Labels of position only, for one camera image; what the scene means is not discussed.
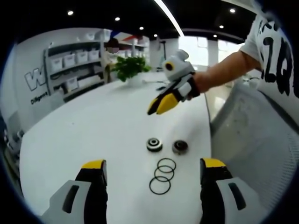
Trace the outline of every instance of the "table surface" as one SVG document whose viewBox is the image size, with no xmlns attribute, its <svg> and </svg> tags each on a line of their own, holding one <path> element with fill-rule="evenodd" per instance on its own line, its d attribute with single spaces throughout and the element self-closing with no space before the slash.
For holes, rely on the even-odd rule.
<svg viewBox="0 0 299 224">
<path fill-rule="evenodd" d="M 166 80 L 163 73 L 143 78 Z M 74 180 L 83 164 L 106 159 L 107 223 L 199 223 L 199 161 L 211 156 L 206 99 L 201 95 L 165 114 L 148 116 L 149 103 L 161 85 L 133 88 L 116 81 L 77 97 L 33 126 L 23 137 L 20 155 L 21 186 L 29 208 L 42 215 L 50 197 Z M 161 152 L 146 149 L 151 137 L 163 142 Z M 175 140 L 187 141 L 187 154 L 172 152 Z M 164 157 L 172 158 L 177 168 L 170 191 L 154 195 L 149 182 Z M 163 192 L 168 183 L 154 182 L 152 187 Z"/>
</svg>

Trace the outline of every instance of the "o-ring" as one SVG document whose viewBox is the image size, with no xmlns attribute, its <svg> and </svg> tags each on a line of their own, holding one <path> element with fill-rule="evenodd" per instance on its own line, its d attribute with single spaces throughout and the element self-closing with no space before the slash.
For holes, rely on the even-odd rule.
<svg viewBox="0 0 299 224">
<path fill-rule="evenodd" d="M 167 182 L 169 183 L 169 187 L 168 187 L 168 189 L 167 189 L 165 192 L 163 192 L 163 193 L 157 193 L 157 192 L 154 192 L 153 189 L 151 188 L 151 183 L 152 183 L 154 180 L 158 180 L 157 177 L 159 177 L 159 178 L 162 177 L 162 178 L 166 179 Z M 150 189 L 150 191 L 153 192 L 155 195 L 164 195 L 164 194 L 166 194 L 166 193 L 170 190 L 170 188 L 171 188 L 171 183 L 170 183 L 170 181 L 169 181 L 165 176 L 155 176 L 155 177 L 154 177 L 153 179 L 151 179 L 150 182 L 149 182 L 149 189 Z"/>
<path fill-rule="evenodd" d="M 170 179 L 166 178 L 167 181 L 161 181 L 161 180 L 159 180 L 158 177 L 156 176 L 156 171 L 157 171 L 157 170 L 159 170 L 159 171 L 162 172 L 162 173 L 170 173 L 170 172 L 161 171 L 161 170 L 160 170 L 161 167 L 168 167 L 168 168 L 171 169 L 172 177 L 171 177 Z M 160 182 L 168 182 L 168 181 L 171 181 L 171 180 L 173 179 L 173 177 L 174 177 L 174 169 L 173 169 L 172 167 L 170 167 L 170 166 L 167 166 L 167 165 L 159 166 L 159 167 L 157 167 L 157 168 L 155 169 L 154 176 L 155 176 L 155 178 L 156 178 L 158 181 L 160 181 Z"/>
<path fill-rule="evenodd" d="M 172 171 L 165 172 L 165 171 L 160 170 L 160 165 L 159 165 L 159 164 L 160 164 L 160 162 L 163 161 L 163 160 L 170 160 L 170 161 L 172 161 L 172 162 L 174 163 L 174 168 L 172 168 L 172 169 L 173 169 Z M 159 162 L 158 162 L 158 164 L 157 164 L 157 167 L 158 167 L 158 170 L 160 170 L 160 172 L 167 174 L 167 173 L 171 173 L 171 172 L 175 171 L 175 169 L 177 168 L 177 164 L 176 164 L 176 162 L 175 162 L 174 160 L 172 160 L 172 159 L 170 159 L 170 158 L 163 158 L 163 159 L 160 159 L 160 160 L 159 160 Z"/>
</svg>

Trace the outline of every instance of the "white wall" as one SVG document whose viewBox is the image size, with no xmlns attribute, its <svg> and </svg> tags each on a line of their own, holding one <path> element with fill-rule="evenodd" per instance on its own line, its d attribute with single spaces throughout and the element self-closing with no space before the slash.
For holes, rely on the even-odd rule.
<svg viewBox="0 0 299 224">
<path fill-rule="evenodd" d="M 83 39 L 86 33 L 96 32 L 98 28 L 70 28 L 54 30 L 34 36 L 15 46 L 9 55 L 0 87 L 0 108 L 4 121 L 13 112 L 19 112 L 21 126 L 24 131 L 30 129 L 38 120 L 31 104 L 31 99 L 47 92 L 46 84 L 38 85 L 33 91 L 27 85 L 25 74 L 41 69 L 44 76 L 43 50 L 51 42 L 55 45 L 76 42 L 77 37 Z"/>
<path fill-rule="evenodd" d="M 178 50 L 178 39 L 166 39 L 160 40 L 166 41 L 165 49 L 166 49 L 166 57 L 169 57 Z M 164 46 L 163 44 L 160 45 L 160 50 L 158 49 L 158 41 L 151 41 L 149 43 L 149 61 L 150 66 L 152 68 L 161 67 L 161 63 L 164 61 Z"/>
</svg>

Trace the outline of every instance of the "hand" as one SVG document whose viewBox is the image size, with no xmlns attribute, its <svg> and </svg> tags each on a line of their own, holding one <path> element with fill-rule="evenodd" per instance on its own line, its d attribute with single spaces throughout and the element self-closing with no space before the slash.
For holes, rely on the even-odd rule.
<svg viewBox="0 0 299 224">
<path fill-rule="evenodd" d="M 207 72 L 196 72 L 193 75 L 193 79 L 196 83 L 197 89 L 200 93 L 205 93 L 211 88 L 210 76 Z"/>
</svg>

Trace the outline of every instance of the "green plant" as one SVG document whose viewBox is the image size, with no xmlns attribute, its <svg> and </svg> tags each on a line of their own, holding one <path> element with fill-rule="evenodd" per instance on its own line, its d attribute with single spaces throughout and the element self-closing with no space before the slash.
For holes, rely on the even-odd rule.
<svg viewBox="0 0 299 224">
<path fill-rule="evenodd" d="M 117 77 L 125 82 L 127 78 L 136 76 L 139 72 L 150 71 L 151 67 L 147 66 L 144 57 L 117 57 L 117 63 L 112 71 L 117 72 Z"/>
</svg>

